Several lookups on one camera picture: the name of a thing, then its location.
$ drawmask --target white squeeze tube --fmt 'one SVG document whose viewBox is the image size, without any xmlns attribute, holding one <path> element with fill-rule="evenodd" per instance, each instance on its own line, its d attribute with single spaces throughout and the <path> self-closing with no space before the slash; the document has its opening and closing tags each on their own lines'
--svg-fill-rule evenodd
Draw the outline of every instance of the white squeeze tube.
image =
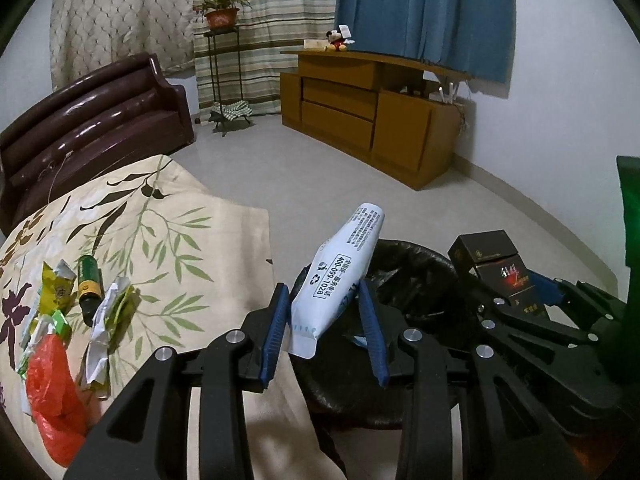
<svg viewBox="0 0 640 480">
<path fill-rule="evenodd" d="M 358 281 L 367 273 L 384 219 L 377 205 L 361 204 L 320 246 L 291 304 L 290 354 L 305 359 L 316 355 L 318 339 L 352 300 Z"/>
</svg>

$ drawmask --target potted plant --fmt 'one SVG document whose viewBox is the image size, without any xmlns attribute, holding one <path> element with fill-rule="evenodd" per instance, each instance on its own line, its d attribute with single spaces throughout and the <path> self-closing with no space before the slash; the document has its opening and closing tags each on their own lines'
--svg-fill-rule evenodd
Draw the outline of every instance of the potted plant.
<svg viewBox="0 0 640 480">
<path fill-rule="evenodd" d="M 199 6 L 194 6 L 196 12 L 204 14 L 209 22 L 209 28 L 233 27 L 236 24 L 238 6 L 251 7 L 247 0 L 203 0 Z"/>
</svg>

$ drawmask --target cabinet top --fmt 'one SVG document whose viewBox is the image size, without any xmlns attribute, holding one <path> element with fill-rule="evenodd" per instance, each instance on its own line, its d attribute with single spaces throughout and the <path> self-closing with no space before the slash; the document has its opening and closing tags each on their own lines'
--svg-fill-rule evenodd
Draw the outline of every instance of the cabinet top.
<svg viewBox="0 0 640 480">
<path fill-rule="evenodd" d="M 281 50 L 281 54 L 295 54 L 296 56 L 335 56 L 348 59 L 361 59 L 363 61 L 375 61 L 378 63 L 386 63 L 398 66 L 405 66 L 407 68 L 413 68 L 416 70 L 428 70 L 437 75 L 447 76 L 456 80 L 469 80 L 473 79 L 473 76 L 466 72 L 459 72 L 439 65 L 432 65 L 421 62 L 417 59 L 409 59 L 400 56 L 388 56 L 386 54 L 374 54 L 373 52 L 358 52 L 355 50 L 347 50 L 342 52 L 324 51 L 316 49 L 287 49 Z"/>
</svg>

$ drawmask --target red plastic bag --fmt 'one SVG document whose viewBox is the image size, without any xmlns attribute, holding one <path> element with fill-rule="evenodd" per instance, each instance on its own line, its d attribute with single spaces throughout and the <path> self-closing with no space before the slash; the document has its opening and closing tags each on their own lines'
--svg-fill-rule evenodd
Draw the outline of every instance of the red plastic bag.
<svg viewBox="0 0 640 480">
<path fill-rule="evenodd" d="M 44 447 L 56 463 L 69 467 L 84 443 L 86 413 L 57 335 L 44 336 L 29 359 L 26 389 Z"/>
</svg>

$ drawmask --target blue curtain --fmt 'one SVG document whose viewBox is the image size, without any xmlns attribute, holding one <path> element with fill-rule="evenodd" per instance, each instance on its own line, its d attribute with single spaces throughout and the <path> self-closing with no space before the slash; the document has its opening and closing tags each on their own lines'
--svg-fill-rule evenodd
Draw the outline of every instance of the blue curtain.
<svg viewBox="0 0 640 480">
<path fill-rule="evenodd" d="M 351 29 L 351 50 L 420 59 L 504 82 L 514 12 L 514 0 L 337 0 L 336 25 Z"/>
</svg>

